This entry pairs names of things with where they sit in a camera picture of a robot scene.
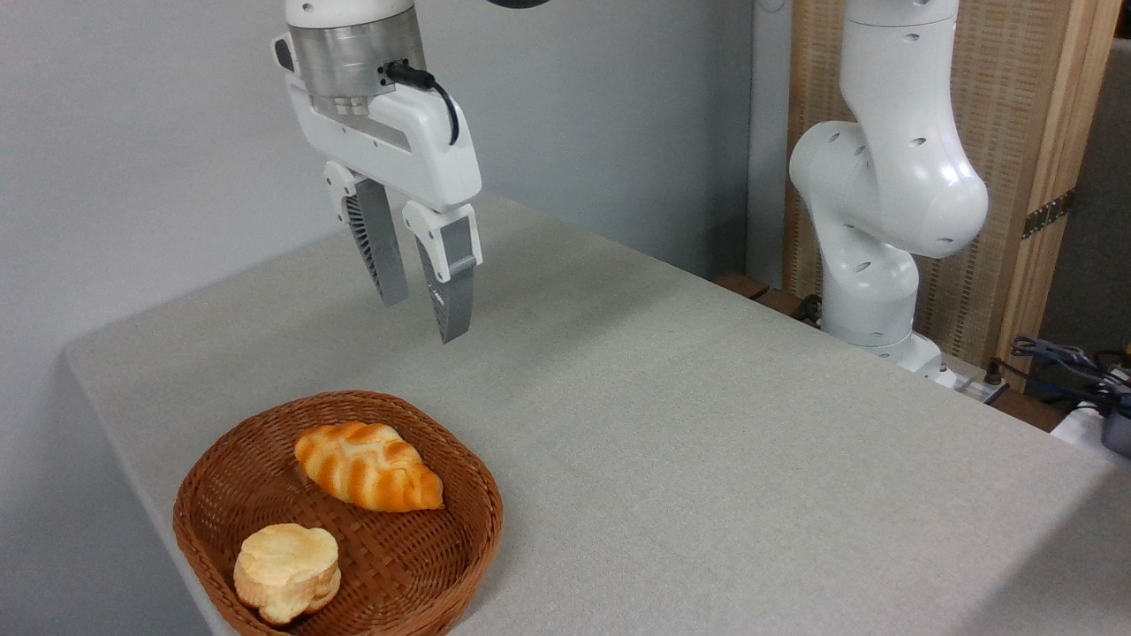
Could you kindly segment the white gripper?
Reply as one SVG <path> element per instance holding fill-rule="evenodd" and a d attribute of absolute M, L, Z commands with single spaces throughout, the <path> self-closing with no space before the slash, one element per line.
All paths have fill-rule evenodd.
<path fill-rule="evenodd" d="M 483 182 L 460 105 L 408 59 L 368 57 L 357 68 L 359 86 L 342 84 L 334 95 L 319 95 L 308 88 L 291 34 L 276 37 L 271 52 L 308 144 L 333 160 L 323 178 L 334 212 L 349 229 L 385 306 L 408 298 L 388 186 L 414 199 L 404 205 L 403 218 L 417 244 L 441 341 L 461 337 L 470 327 L 474 274 L 483 261 L 475 209 L 467 203 Z"/>

